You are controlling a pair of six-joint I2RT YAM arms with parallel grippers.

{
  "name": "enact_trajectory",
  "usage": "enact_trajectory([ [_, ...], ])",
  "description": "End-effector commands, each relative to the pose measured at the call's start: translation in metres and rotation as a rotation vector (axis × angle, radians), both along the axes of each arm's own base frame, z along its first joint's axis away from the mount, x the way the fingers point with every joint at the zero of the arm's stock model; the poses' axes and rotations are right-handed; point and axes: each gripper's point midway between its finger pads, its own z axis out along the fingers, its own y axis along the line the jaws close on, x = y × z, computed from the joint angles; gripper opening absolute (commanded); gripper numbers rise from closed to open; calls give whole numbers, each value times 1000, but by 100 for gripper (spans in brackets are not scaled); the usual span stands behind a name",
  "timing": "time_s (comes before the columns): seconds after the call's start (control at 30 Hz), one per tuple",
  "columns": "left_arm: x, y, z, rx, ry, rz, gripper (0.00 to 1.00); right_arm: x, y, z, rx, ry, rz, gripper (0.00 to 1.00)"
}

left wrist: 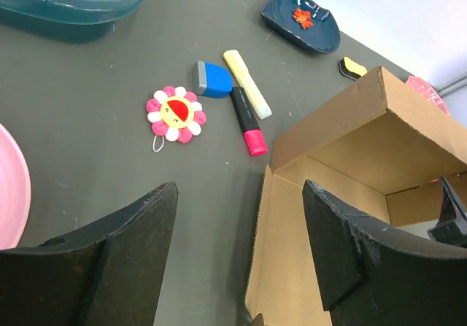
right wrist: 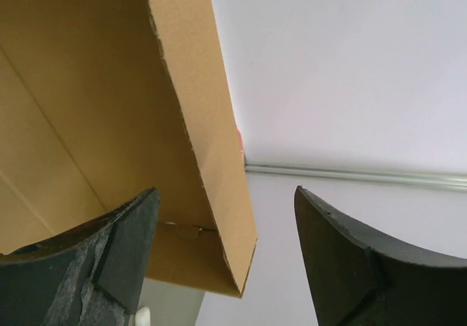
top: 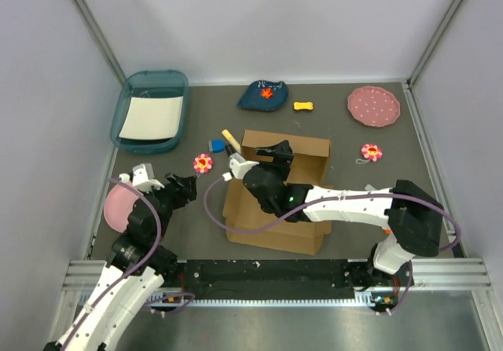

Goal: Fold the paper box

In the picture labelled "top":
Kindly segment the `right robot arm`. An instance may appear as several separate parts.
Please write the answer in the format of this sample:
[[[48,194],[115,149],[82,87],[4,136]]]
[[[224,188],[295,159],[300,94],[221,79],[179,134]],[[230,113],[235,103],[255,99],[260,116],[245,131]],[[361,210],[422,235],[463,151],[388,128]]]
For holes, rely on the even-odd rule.
[[[345,272],[351,286],[386,284],[416,256],[439,254],[444,208],[412,181],[398,180],[392,188],[370,191],[289,184],[286,180],[294,155],[288,141],[255,152],[270,161],[247,160],[235,152],[229,158],[229,168],[263,212],[281,221],[343,221],[376,226],[389,233],[372,248],[365,263]]]

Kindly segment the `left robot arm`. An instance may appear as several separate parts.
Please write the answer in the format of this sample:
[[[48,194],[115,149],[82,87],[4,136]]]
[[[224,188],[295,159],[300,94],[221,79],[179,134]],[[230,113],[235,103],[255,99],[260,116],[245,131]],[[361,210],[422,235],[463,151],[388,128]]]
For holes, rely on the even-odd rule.
[[[165,179],[111,179],[135,199],[126,230],[112,245],[81,312],[46,350],[114,350],[151,294],[176,281],[178,258],[160,243],[174,211],[196,199],[196,177],[168,174]]]

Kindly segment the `brown cardboard box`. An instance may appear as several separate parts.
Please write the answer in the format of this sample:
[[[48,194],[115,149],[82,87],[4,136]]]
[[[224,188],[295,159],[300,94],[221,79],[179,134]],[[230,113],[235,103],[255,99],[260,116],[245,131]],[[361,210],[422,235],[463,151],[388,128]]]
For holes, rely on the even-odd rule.
[[[328,139],[245,130],[241,152],[247,160],[270,162],[272,160],[270,157],[258,156],[255,150],[284,140],[289,142],[294,154],[287,182],[320,186],[329,164],[331,142]],[[229,183],[222,215],[226,225],[236,229],[236,232],[226,233],[230,242],[297,254],[315,255],[325,236],[332,231],[330,221],[295,223],[283,221],[265,232],[239,233],[266,226],[275,221],[276,217],[264,213],[257,199],[241,181],[236,179]]]

